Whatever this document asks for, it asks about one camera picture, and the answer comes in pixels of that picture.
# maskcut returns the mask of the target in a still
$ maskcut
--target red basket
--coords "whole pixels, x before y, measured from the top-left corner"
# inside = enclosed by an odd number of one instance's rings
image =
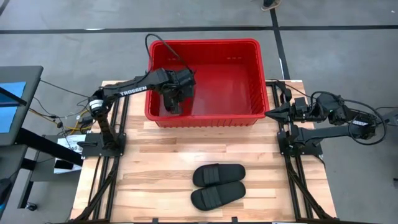
[[[168,40],[196,71],[195,95],[183,103],[184,114],[172,115],[163,98],[148,91],[145,115],[163,128],[249,126],[269,109],[261,49],[254,39]],[[150,47],[153,69],[184,66],[161,41]]]

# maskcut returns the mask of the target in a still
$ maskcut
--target gray floor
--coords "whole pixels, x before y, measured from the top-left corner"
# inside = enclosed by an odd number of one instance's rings
[[[248,0],[11,0],[0,17],[4,29],[87,29],[184,26],[270,26],[261,2]],[[285,0],[277,9],[280,26],[398,24],[395,0]],[[258,40],[266,78],[281,78],[273,31],[168,32],[165,39],[250,37]],[[398,30],[281,32],[292,79],[304,80],[307,92],[332,91],[374,107],[398,106]],[[145,34],[0,35],[0,66],[42,65],[42,78],[89,95],[102,80],[142,75],[147,58]],[[36,97],[51,112],[79,110],[81,98],[39,85]],[[32,107],[40,110],[37,102]],[[24,127],[38,134],[59,130],[34,115]],[[389,127],[377,146],[360,146],[349,138],[322,143],[329,184],[343,220],[396,223],[398,220],[398,129]],[[17,210],[27,173],[20,171],[1,223],[62,222],[72,207],[79,173],[63,180],[36,183],[30,197],[39,210]]]

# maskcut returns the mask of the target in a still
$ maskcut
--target yellow wire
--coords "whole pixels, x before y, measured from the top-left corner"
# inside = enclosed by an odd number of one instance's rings
[[[35,110],[29,109],[29,111],[32,112],[33,114],[36,114],[37,116],[40,116],[41,118],[46,119],[47,121],[50,121],[50,122],[54,123],[55,125],[58,124],[57,122],[55,122],[55,121],[53,121],[53,120],[51,120],[51,119],[49,119],[49,118],[46,118],[45,116],[39,114],[39,113],[36,112]],[[88,110],[85,110],[85,111],[81,112],[81,113],[80,113],[80,116],[84,115],[84,114],[87,113],[87,112],[88,112]],[[72,135],[75,131],[79,131],[79,130],[80,130],[80,128],[77,128],[78,123],[79,123],[79,120],[76,121],[75,127],[74,127],[74,128],[73,128],[73,127],[69,127],[69,126],[66,126],[65,128],[72,130],[72,132],[70,133],[70,134]],[[91,126],[82,128],[81,130],[87,130],[87,129],[90,129],[90,128],[91,128]]]
[[[85,111],[81,112],[80,117],[83,116],[83,114],[85,114],[85,113],[87,113],[87,112],[88,112],[88,110],[85,110]],[[78,125],[78,124],[79,124],[79,120],[76,120],[76,124],[75,124],[75,127],[74,127],[74,128],[66,127],[66,128],[68,128],[68,129],[71,129],[71,130],[72,130],[72,132],[70,133],[70,135],[72,135],[75,131],[80,130],[80,129],[77,128],[77,125]]]

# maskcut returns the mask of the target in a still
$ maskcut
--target black slipper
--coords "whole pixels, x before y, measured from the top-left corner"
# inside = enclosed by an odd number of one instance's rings
[[[209,211],[243,198],[245,194],[244,185],[236,181],[196,190],[191,194],[191,201],[197,209]]]
[[[226,184],[242,180],[245,175],[246,171],[240,164],[210,164],[195,170],[193,184],[198,187]]]

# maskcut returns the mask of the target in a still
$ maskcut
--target wooden tabletop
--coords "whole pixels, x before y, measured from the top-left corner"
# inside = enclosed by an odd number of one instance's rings
[[[301,81],[288,82],[304,91]],[[103,85],[110,83],[116,81],[105,81]],[[268,88],[267,92],[273,109],[272,91]],[[301,97],[295,90],[292,94]],[[238,217],[240,222],[294,220],[285,162],[276,139],[277,122],[266,118],[248,127],[164,129],[145,117],[145,96],[130,96],[127,145],[119,165],[112,222],[151,222],[152,218],[160,222],[230,222],[231,217]],[[312,123],[298,125],[313,128]],[[99,131],[98,126],[93,127],[93,132]],[[302,156],[302,160],[309,191],[335,217],[323,164],[314,156]],[[84,161],[71,218],[87,206],[96,161],[96,157]],[[190,201],[190,194],[197,189],[192,174],[196,168],[213,163],[242,164],[246,168],[246,195],[224,207],[201,212]],[[305,217],[302,195],[297,192]],[[104,217],[107,196],[106,192],[100,217]]]

